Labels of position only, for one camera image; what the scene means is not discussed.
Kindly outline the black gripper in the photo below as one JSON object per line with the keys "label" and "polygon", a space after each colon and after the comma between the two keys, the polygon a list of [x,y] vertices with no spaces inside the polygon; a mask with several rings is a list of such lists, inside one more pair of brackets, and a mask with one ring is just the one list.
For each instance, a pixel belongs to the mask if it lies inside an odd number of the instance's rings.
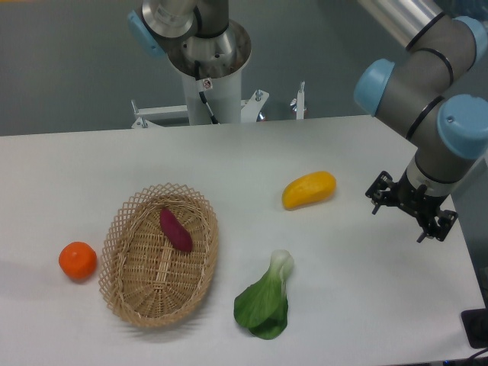
{"label": "black gripper", "polygon": [[373,181],[365,195],[374,205],[372,214],[385,207],[397,207],[417,220],[422,233],[416,240],[436,239],[443,242],[458,219],[453,210],[440,210],[445,197],[426,194],[426,185],[414,188],[407,180],[393,184],[391,175],[382,171]]}

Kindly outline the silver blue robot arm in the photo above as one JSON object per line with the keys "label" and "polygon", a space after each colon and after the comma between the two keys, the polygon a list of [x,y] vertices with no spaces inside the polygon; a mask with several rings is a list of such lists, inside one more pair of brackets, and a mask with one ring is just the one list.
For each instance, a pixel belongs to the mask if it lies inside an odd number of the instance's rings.
{"label": "silver blue robot arm", "polygon": [[[409,53],[403,65],[380,59],[358,80],[355,102],[416,146],[398,181],[382,172],[367,190],[375,207],[414,217],[422,238],[443,240],[455,224],[441,205],[487,150],[487,102],[444,98],[485,54],[484,25],[450,18],[433,1],[364,1],[363,8]],[[267,100],[241,99],[241,71],[251,54],[246,30],[226,1],[144,1],[127,17],[140,46],[168,57],[185,88],[189,122],[256,122]]]}

